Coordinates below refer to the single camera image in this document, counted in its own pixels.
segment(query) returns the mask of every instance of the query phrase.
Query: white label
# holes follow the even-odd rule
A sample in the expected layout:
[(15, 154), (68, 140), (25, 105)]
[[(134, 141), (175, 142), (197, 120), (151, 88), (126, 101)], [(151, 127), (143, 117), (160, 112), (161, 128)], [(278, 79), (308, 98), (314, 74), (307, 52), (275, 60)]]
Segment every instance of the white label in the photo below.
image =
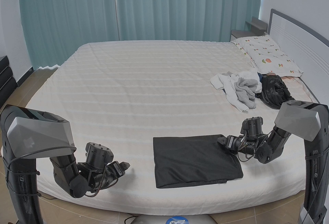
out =
[(232, 143), (233, 143), (233, 136), (231, 136), (231, 138), (230, 138), (230, 143), (228, 144), (228, 148), (231, 148)]
[(114, 165), (114, 167), (116, 168), (116, 170), (118, 171), (119, 175), (122, 176), (123, 173), (121, 172), (121, 170), (120, 170), (120, 168), (118, 167), (117, 163), (114, 163), (113, 165)]

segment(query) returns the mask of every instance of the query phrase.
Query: mattress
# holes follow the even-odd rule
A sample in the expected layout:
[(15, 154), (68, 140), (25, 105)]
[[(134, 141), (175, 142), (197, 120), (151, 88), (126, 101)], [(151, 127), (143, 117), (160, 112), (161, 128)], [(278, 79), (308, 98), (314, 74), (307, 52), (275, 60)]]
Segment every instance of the mattress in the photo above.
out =
[[(56, 185), (49, 159), (39, 159), (39, 190), (80, 205), (150, 215), (219, 213), (298, 193), (305, 188), (305, 154), (303, 140), (294, 135), (271, 163), (242, 163), (242, 179), (156, 189), (153, 137), (239, 135), (242, 121), (253, 116), (263, 117), (264, 132), (273, 128), (278, 110), (256, 99), (256, 109), (241, 113), (210, 83), (217, 73), (251, 67), (233, 43), (118, 41), (81, 46), (27, 107), (70, 121), (77, 161), (85, 160), (86, 143), (96, 142), (109, 147), (114, 160), (131, 166), (115, 186), (95, 198), (74, 199)], [(299, 79), (284, 81), (294, 98), (310, 101)]]

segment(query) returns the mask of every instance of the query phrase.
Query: pile of clothes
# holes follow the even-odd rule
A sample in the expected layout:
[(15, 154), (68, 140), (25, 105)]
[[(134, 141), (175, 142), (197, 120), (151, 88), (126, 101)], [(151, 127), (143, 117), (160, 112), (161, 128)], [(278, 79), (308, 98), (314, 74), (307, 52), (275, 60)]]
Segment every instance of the pile of clothes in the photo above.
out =
[(224, 90), (228, 102), (242, 112), (256, 108), (255, 94), (261, 93), (261, 78), (262, 75), (253, 68), (238, 74), (216, 74), (210, 82), (215, 89)]

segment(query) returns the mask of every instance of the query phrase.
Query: headboard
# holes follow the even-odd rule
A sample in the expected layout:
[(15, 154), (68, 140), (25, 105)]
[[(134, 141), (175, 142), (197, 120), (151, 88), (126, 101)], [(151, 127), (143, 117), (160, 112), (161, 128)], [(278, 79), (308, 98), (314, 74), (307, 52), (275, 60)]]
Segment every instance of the headboard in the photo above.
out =
[(318, 102), (329, 105), (329, 40), (275, 9), (268, 33), (303, 71), (300, 78)]

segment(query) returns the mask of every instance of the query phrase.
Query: crumpled black garment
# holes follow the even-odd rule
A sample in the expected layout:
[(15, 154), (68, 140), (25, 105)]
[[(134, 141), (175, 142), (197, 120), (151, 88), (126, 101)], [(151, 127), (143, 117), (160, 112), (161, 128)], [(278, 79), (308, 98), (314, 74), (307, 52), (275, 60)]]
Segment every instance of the crumpled black garment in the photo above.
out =
[(280, 109), (282, 103), (293, 101), (286, 84), (278, 75), (263, 75), (261, 79), (262, 90), (256, 97), (273, 109)]
[(242, 178), (239, 160), (217, 142), (220, 136), (154, 137), (156, 187), (210, 185)]

